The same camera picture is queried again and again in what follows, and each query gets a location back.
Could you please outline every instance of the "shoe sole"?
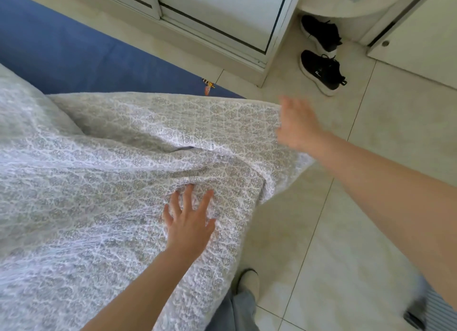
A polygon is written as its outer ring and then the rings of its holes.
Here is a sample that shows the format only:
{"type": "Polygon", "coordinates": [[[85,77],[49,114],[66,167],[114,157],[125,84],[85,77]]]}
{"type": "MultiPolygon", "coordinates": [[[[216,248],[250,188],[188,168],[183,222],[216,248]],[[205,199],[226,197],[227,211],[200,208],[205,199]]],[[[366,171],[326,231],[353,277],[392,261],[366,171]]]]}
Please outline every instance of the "shoe sole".
{"type": "Polygon", "coordinates": [[[316,84],[317,88],[319,88],[322,94],[328,97],[332,97],[337,93],[338,88],[332,91],[331,89],[327,88],[327,86],[325,86],[320,80],[318,80],[313,74],[309,73],[305,69],[305,67],[302,64],[302,57],[300,55],[298,56],[298,65],[300,66],[300,70],[302,71],[302,73],[316,84]]]}
{"type": "Polygon", "coordinates": [[[317,40],[313,35],[311,35],[310,33],[308,33],[305,29],[305,27],[303,26],[302,22],[299,21],[300,23],[300,30],[302,31],[302,33],[306,36],[307,39],[311,40],[314,42],[314,44],[316,45],[316,49],[317,49],[317,53],[319,53],[319,55],[323,55],[325,54],[327,57],[329,58],[334,58],[336,57],[336,50],[332,51],[332,52],[327,52],[323,47],[322,45],[320,44],[319,40],[317,40]]]}

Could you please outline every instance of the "pant leg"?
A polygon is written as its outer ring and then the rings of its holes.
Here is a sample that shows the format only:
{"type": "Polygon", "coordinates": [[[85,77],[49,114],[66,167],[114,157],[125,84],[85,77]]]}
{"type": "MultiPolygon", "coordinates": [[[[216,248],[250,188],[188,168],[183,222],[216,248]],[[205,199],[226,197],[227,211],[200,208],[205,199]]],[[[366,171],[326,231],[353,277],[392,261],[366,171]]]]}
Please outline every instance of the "pant leg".
{"type": "Polygon", "coordinates": [[[225,295],[206,331],[259,331],[254,322],[256,305],[250,291],[225,295]]]}

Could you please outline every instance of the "hand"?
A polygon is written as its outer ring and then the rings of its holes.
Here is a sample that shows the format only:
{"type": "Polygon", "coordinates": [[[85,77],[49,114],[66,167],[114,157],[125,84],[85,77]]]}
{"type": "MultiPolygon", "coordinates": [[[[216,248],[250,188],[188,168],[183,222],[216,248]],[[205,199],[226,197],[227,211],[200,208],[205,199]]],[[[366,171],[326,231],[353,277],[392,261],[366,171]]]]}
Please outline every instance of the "hand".
{"type": "Polygon", "coordinates": [[[206,211],[214,192],[208,190],[198,209],[194,211],[192,209],[193,190],[193,184],[186,186],[183,194],[183,209],[178,202],[179,191],[175,191],[169,202],[174,217],[169,213],[168,204],[165,205],[162,214],[168,228],[167,249],[181,256],[184,260],[191,260],[191,263],[205,250],[216,223],[215,219],[210,219],[206,224],[206,211]]]}
{"type": "Polygon", "coordinates": [[[281,126],[276,131],[278,142],[301,152],[324,133],[316,114],[306,100],[281,97],[281,126]]]}

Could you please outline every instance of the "blanket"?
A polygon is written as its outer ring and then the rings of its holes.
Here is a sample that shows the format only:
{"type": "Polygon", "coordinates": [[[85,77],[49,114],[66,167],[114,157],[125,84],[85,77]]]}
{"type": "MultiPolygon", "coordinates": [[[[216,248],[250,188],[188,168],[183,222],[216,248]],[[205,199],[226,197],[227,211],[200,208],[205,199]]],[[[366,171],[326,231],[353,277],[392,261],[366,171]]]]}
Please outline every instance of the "blanket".
{"type": "Polygon", "coordinates": [[[216,230],[154,329],[204,330],[253,209],[313,162],[277,144],[278,125],[278,106],[257,101],[47,97],[0,65],[1,329],[83,327],[165,248],[163,205],[193,183],[194,207],[214,189],[216,230]]]}

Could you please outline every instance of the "black sneaker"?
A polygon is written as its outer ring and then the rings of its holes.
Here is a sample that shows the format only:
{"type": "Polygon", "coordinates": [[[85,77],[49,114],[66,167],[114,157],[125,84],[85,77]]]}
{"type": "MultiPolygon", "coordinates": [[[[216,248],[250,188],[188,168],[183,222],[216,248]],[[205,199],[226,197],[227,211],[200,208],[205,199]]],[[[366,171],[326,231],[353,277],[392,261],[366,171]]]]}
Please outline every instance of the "black sneaker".
{"type": "Polygon", "coordinates": [[[345,86],[345,77],[340,74],[340,63],[323,54],[322,57],[305,50],[298,59],[300,70],[314,81],[320,91],[331,97],[336,94],[340,85],[345,86]]]}
{"type": "Polygon", "coordinates": [[[336,49],[342,42],[336,24],[329,22],[320,22],[313,16],[304,15],[300,28],[303,34],[316,44],[318,55],[325,54],[329,58],[334,58],[336,49]]]}

